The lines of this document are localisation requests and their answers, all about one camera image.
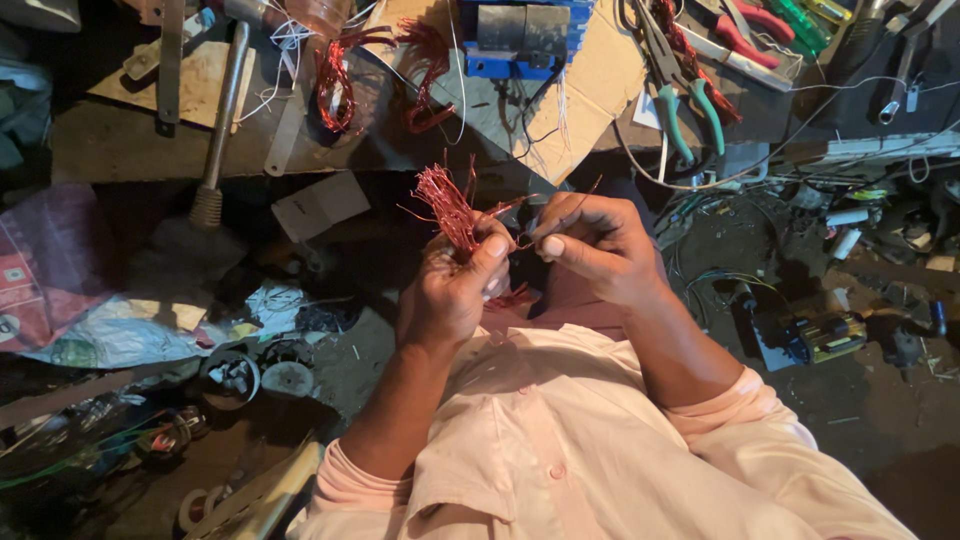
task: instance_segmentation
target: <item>fingernail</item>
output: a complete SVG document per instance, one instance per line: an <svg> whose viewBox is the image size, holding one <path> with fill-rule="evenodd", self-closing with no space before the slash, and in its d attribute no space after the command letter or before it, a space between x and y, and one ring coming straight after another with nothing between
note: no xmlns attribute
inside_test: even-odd
<svg viewBox="0 0 960 540"><path fill-rule="evenodd" d="M550 257L559 257L564 254L564 241L556 236L547 236L543 240L543 252Z"/></svg>
<svg viewBox="0 0 960 540"><path fill-rule="evenodd" d="M501 234L494 234L491 236L487 243L484 244L484 249L487 250L487 253L493 257L500 257L507 251L507 239Z"/></svg>

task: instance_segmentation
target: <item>person's left hand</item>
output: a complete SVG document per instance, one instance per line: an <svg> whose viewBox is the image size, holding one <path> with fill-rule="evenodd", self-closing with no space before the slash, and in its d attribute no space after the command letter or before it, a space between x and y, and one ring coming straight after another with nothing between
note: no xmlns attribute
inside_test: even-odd
<svg viewBox="0 0 960 540"><path fill-rule="evenodd" d="M439 234L423 252L414 283L400 296L397 346L455 352L480 324L483 304L510 287L507 255L516 245L502 223L474 212L480 246L459 263L449 238Z"/></svg>

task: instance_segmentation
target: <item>blue transformer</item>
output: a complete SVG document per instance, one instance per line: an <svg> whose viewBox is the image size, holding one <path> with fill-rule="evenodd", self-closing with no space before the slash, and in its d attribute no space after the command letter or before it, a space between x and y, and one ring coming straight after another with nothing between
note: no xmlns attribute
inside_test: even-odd
<svg viewBox="0 0 960 540"><path fill-rule="evenodd" d="M562 51L571 63L583 48L594 3L458 0L467 76L545 81L562 63Z"/></svg>

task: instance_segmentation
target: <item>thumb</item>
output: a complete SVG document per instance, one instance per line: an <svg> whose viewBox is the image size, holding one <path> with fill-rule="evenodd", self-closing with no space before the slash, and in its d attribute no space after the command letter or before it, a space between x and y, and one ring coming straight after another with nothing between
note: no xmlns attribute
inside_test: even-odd
<svg viewBox="0 0 960 540"><path fill-rule="evenodd" d="M623 261L617 255L590 247L566 234L550 234L543 239L540 251L588 280L607 277Z"/></svg>
<svg viewBox="0 0 960 540"><path fill-rule="evenodd" d="M487 236L480 247L473 252L470 262L467 263L464 273L458 280L461 280L469 289L481 292L500 267L509 247L510 240L503 234L495 233Z"/></svg>

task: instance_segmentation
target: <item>red-handled pliers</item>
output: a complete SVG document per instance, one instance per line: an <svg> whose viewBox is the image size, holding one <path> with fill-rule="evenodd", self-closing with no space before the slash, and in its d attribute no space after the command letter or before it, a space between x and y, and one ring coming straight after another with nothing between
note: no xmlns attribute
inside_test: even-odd
<svg viewBox="0 0 960 540"><path fill-rule="evenodd" d="M748 59L759 63L768 69L775 69L780 65L780 60L756 50L754 45L743 36L737 25L733 22L728 10L738 10L743 18L755 22L766 28L770 35L778 42L788 45L796 36L793 29L785 22L778 19L772 13L751 6L741 0L693 0L697 5L710 12L716 23L713 25L713 32L724 39L730 46L730 49L739 53Z"/></svg>

